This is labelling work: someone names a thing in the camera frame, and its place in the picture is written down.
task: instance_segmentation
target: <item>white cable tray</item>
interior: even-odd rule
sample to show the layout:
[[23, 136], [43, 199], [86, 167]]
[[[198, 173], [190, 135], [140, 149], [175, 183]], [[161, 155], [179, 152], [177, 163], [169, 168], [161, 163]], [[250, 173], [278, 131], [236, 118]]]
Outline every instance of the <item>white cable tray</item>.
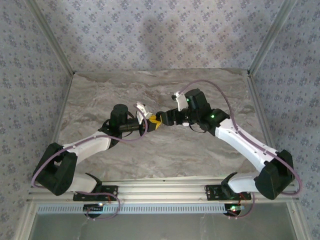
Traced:
[[[38, 214], [83, 214], [84, 204], [40, 204]], [[112, 203], [103, 206], [103, 211], [94, 211], [97, 214], [112, 214], [118, 204]], [[226, 213], [223, 203], [128, 203], [121, 206], [119, 214], [221, 214]]]

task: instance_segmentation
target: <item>gray marble table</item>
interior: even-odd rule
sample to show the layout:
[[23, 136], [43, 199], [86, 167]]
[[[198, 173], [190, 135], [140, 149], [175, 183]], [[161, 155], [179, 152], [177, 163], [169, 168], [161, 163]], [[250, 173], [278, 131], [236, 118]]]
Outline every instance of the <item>gray marble table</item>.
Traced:
[[[264, 142], [261, 127], [250, 100], [247, 71], [241, 69], [185, 69], [75, 74], [59, 133], [60, 144], [71, 143], [97, 131], [110, 118], [115, 104], [125, 104], [134, 113], [140, 101], [153, 113], [175, 108], [171, 95], [187, 83], [207, 79], [226, 93], [237, 123]], [[220, 93], [207, 83], [195, 84], [212, 108], [229, 112]], [[137, 138], [133, 133], [128, 138]], [[144, 139], [118, 143], [81, 162], [76, 171], [91, 173], [101, 180], [218, 176], [253, 171], [250, 162], [227, 143], [209, 133], [189, 127], [161, 126]]]

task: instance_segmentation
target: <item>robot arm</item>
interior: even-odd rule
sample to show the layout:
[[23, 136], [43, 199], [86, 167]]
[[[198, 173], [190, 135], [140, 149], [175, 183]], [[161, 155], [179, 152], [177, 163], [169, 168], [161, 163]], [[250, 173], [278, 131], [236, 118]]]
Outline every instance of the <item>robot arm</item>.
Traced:
[[[141, 103], [137, 103], [139, 109], [136, 117], [123, 104], [114, 106], [110, 119], [105, 121], [97, 132], [76, 142], [60, 145], [56, 142], [50, 144], [44, 152], [33, 175], [36, 181], [51, 191], [56, 196], [65, 192], [99, 192], [97, 187], [101, 183], [90, 174], [75, 173], [76, 166], [84, 159], [115, 146], [119, 141], [112, 139], [122, 139], [122, 134], [139, 131], [140, 135], [145, 132], [146, 125], [143, 120], [147, 119], [147, 132], [151, 132], [159, 127], [160, 122], [156, 121], [156, 116]], [[44, 164], [54, 154], [62, 152]]]
[[[245, 156], [256, 168], [252, 173], [232, 173], [222, 183], [222, 191], [228, 197], [241, 192], [260, 192], [268, 199], [275, 199], [293, 180], [292, 173], [269, 153], [278, 156], [293, 167], [292, 156], [286, 150], [278, 152], [266, 146], [238, 126], [236, 130], [230, 116], [221, 109], [211, 109], [206, 97], [199, 89], [188, 91], [185, 95], [176, 92], [172, 98], [178, 108], [159, 112], [163, 124], [172, 126], [189, 123], [198, 124], [202, 130], [225, 141]], [[262, 152], [244, 139], [239, 132], [265, 149]]]

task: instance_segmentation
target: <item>wall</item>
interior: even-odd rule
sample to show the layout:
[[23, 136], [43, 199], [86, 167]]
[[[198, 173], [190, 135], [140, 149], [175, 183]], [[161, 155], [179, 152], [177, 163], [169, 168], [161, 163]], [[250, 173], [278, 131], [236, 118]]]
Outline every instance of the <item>wall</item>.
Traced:
[[9, 240], [71, 77], [22, 0], [0, 1], [0, 19], [0, 239]]
[[36, 0], [75, 72], [248, 69], [282, 0]]
[[319, 1], [299, 0], [255, 76], [276, 145], [296, 159], [314, 239], [320, 239], [319, 32]]

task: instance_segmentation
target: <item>yellow object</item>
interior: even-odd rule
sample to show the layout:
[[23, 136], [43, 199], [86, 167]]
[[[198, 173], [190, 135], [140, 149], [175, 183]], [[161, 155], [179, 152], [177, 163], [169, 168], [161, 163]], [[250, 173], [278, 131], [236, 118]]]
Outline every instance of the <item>yellow object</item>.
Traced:
[[160, 127], [160, 125], [162, 124], [161, 121], [157, 121], [156, 118], [157, 118], [156, 115], [151, 115], [151, 117], [148, 119], [150, 123], [156, 124], [155, 129]]

